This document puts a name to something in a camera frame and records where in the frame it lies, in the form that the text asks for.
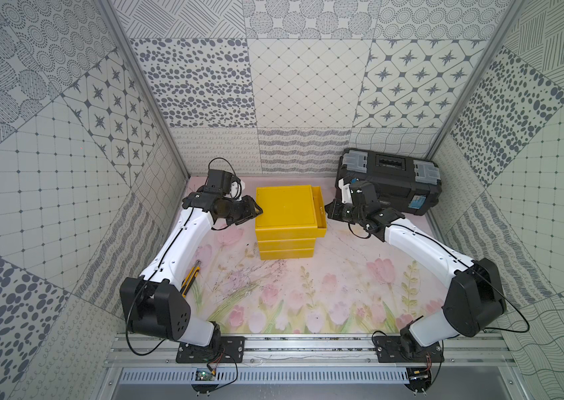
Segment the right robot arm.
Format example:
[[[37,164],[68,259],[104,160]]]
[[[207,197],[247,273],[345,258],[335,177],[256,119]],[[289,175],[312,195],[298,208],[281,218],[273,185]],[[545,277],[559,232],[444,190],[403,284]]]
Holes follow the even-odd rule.
[[[472,338],[507,311],[500,272],[492,261],[474,260],[443,245],[403,213],[383,208],[372,190],[350,192],[347,200],[335,199],[325,206],[327,217],[359,225],[369,238],[398,248],[447,289],[441,310],[400,330],[400,344],[406,353],[417,353],[449,338]]]

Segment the yellow drawer cabinet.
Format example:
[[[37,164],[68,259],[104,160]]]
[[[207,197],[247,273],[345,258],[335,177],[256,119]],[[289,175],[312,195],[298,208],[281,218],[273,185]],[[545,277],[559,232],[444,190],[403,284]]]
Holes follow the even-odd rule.
[[[255,219],[262,260],[312,258],[320,224],[312,186],[262,187],[256,190],[262,215]]]

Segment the yellow top drawer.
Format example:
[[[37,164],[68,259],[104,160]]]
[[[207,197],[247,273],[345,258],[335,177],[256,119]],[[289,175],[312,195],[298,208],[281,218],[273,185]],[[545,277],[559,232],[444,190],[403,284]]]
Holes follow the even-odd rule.
[[[255,219],[258,241],[323,238],[327,222],[320,187],[310,185],[257,188],[263,214]]]

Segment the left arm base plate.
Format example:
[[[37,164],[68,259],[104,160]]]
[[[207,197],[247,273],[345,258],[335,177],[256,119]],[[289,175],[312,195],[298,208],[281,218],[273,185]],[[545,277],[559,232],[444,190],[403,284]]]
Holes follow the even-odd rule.
[[[205,347],[181,343],[176,362],[179,364],[241,363],[244,351],[245,337],[242,336],[215,338]]]

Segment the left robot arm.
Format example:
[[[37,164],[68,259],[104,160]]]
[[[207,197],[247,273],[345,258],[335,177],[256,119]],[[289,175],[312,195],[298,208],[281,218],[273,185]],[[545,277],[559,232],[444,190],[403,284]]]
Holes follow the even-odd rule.
[[[218,350],[220,329],[193,315],[184,297],[185,279],[192,270],[195,252],[219,219],[227,226],[240,225],[262,215],[252,197],[237,199],[209,193],[191,193],[174,229],[154,260],[137,278],[120,286],[125,333],[138,333]]]

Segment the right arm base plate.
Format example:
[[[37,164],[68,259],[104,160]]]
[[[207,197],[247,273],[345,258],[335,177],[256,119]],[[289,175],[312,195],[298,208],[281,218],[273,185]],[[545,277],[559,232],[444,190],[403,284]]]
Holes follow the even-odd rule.
[[[374,332],[371,341],[379,363],[443,363],[444,352],[440,343],[422,347],[414,340],[401,336]]]

